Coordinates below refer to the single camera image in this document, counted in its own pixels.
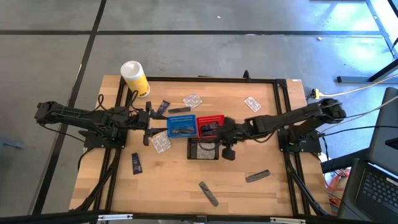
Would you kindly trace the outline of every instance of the red tray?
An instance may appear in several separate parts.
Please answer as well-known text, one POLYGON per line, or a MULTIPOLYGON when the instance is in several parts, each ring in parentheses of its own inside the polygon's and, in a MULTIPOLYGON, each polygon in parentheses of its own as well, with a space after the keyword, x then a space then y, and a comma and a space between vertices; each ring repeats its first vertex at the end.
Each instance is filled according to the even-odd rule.
MULTIPOLYGON (((213 115, 213 116, 205 116, 197 118, 198 137, 202 138, 200 127, 206 124, 214 123, 216 121, 218 122, 218 125, 220 126, 224 125, 224 115, 213 115)), ((213 137, 216 136, 206 136, 203 138, 213 138, 213 137)))

